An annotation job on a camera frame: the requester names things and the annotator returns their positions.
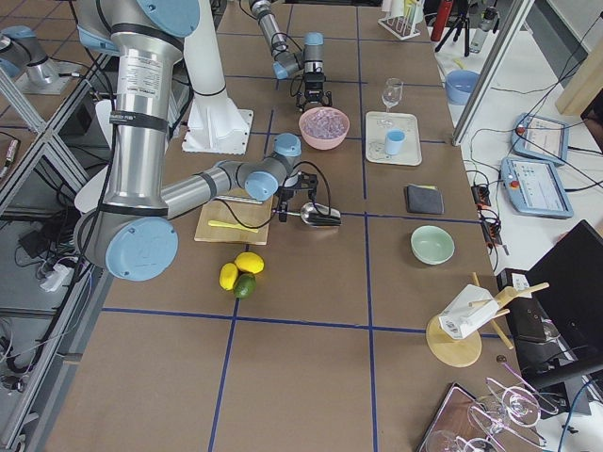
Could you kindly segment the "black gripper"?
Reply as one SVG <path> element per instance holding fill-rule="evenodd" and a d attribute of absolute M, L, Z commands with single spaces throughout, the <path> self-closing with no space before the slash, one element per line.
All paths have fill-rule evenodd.
<path fill-rule="evenodd" d="M 296 94 L 296 107 L 300 113 L 308 105 L 333 107 L 332 93 L 324 90 L 326 76 L 322 72 L 304 73 L 302 76 L 303 91 Z"/>
<path fill-rule="evenodd" d="M 305 176 L 302 171 L 297 171 L 287 178 L 277 190 L 278 205 L 276 213 L 280 222 L 287 222 L 288 201 L 300 191 L 306 189 Z"/>

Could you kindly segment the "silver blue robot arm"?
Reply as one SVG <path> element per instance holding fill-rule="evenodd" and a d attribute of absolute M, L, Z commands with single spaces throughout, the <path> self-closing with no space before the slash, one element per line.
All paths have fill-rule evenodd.
<path fill-rule="evenodd" d="M 273 57 L 272 69 L 278 80 L 291 80 L 289 95 L 300 112 L 317 105 L 332 106 L 332 93 L 324 88 L 324 38 L 319 32 L 304 36 L 303 46 L 283 32 L 272 11 L 273 1 L 249 1 L 251 16 L 257 21 Z"/>
<path fill-rule="evenodd" d="M 211 7 L 205 1 L 82 1 L 82 44 L 119 60 L 111 164 L 96 208 L 79 221 L 79 248 L 113 276 L 147 281 L 178 250 L 171 220 L 239 187 L 269 199 L 295 172 L 300 140 L 279 135 L 259 162 L 226 160 L 164 185 L 174 65 L 184 61 L 194 101 L 187 143 L 196 150 L 233 153 L 249 122 L 229 98 Z"/>

